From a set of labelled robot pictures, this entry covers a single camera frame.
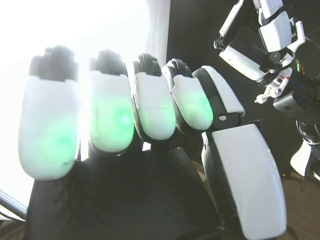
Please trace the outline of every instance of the white backdrop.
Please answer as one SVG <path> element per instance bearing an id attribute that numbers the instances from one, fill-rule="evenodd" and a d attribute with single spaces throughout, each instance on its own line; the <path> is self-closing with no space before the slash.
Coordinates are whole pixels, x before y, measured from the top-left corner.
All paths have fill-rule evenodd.
<path id="1" fill-rule="evenodd" d="M 106 48 L 119 52 L 124 60 L 148 52 L 162 66 L 166 63 L 170 2 L 1 1 L 0 190 L 28 206 L 34 181 L 19 163 L 18 129 L 31 58 L 43 54 L 46 47 L 64 45 L 75 52 L 82 66 Z M 0 211 L 10 215 L 1 206 Z"/>

